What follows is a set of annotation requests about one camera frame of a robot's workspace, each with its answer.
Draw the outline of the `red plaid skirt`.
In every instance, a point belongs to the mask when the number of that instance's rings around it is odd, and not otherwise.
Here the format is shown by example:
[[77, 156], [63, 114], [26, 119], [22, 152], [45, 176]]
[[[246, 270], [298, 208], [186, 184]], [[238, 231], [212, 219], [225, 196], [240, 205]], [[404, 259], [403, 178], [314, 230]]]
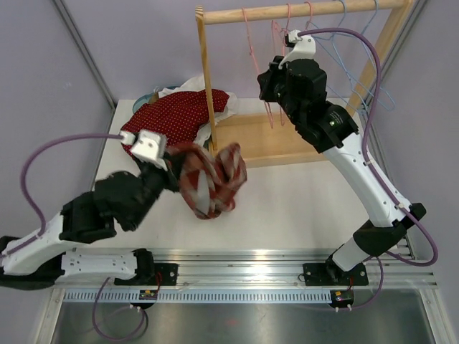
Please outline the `red plaid skirt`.
[[215, 157], [195, 143], [178, 143], [167, 153], [184, 158], [179, 192], [197, 218], [215, 219], [235, 208], [235, 196], [247, 181], [239, 143], [230, 143]]

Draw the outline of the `white ruffled skirt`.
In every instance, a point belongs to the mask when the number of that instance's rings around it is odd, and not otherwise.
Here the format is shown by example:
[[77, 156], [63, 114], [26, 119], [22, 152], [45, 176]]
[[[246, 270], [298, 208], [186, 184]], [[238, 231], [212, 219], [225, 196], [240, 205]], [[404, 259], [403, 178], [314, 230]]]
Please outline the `white ruffled skirt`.
[[[185, 83], [180, 85], [183, 87], [182, 92], [186, 91], [204, 91], [204, 75], [200, 74], [196, 77], [192, 77], [191, 79], [188, 79]], [[221, 122], [224, 119], [227, 119], [233, 115], [237, 114], [237, 106], [238, 106], [238, 99], [236, 94], [228, 91], [224, 91], [224, 93], [228, 96], [228, 100], [226, 101], [226, 104], [224, 105], [222, 110], [217, 109], [217, 94], [215, 93], [216, 90], [212, 90], [212, 102], [213, 102], [213, 108], [214, 108], [214, 121], [215, 125], [217, 125], [219, 122]], [[205, 125], [201, 125], [198, 132], [197, 136], [194, 139], [194, 143], [204, 146], [204, 144], [211, 138], [212, 132], [211, 132], [211, 124], [208, 121]]]

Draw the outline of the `red polka dot skirt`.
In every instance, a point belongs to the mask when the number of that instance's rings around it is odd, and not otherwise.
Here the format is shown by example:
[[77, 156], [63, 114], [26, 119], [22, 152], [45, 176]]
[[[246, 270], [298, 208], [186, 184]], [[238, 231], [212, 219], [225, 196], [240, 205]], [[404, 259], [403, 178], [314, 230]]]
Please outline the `red polka dot skirt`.
[[168, 155], [183, 158], [196, 150], [193, 141], [199, 129], [208, 122], [206, 92], [182, 91], [162, 97], [153, 104], [142, 105], [121, 129], [130, 133], [149, 130], [165, 135]]

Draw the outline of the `white shirt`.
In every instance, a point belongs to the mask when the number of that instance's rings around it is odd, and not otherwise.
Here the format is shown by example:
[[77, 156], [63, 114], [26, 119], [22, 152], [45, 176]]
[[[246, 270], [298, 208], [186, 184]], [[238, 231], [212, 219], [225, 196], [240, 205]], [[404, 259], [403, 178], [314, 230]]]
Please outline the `white shirt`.
[[150, 103], [153, 104], [159, 99], [166, 97], [167, 95], [173, 94], [175, 92], [182, 92], [183, 87], [181, 86], [169, 86], [169, 87], [157, 87], [154, 90], [154, 93], [150, 99]]

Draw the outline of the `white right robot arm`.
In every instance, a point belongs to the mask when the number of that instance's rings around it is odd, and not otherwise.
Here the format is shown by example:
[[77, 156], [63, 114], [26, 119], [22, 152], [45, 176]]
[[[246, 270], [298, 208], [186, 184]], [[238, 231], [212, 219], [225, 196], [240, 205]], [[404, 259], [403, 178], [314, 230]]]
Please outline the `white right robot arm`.
[[326, 99], [327, 74], [316, 61], [276, 56], [257, 81], [260, 99], [279, 104], [299, 136], [338, 169], [366, 209], [368, 220], [318, 270], [305, 274], [315, 285], [347, 285], [366, 259], [387, 252], [427, 211], [403, 197], [390, 199], [395, 187], [375, 176], [381, 170], [364, 155], [363, 137], [348, 111]]

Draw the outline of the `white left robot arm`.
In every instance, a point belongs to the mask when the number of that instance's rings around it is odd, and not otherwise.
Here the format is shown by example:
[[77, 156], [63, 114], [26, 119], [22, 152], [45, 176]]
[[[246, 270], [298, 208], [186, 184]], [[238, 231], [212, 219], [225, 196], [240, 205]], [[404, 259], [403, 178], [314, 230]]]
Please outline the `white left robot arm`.
[[167, 153], [166, 166], [140, 163], [140, 173], [116, 171], [95, 182], [94, 189], [82, 193], [62, 207], [38, 231], [16, 238], [3, 236], [1, 286], [15, 290], [43, 290], [72, 277], [113, 278], [116, 285], [157, 285], [151, 251], [140, 248], [118, 257], [79, 254], [76, 250], [116, 236], [115, 228], [135, 231], [165, 190], [177, 192], [185, 156]]

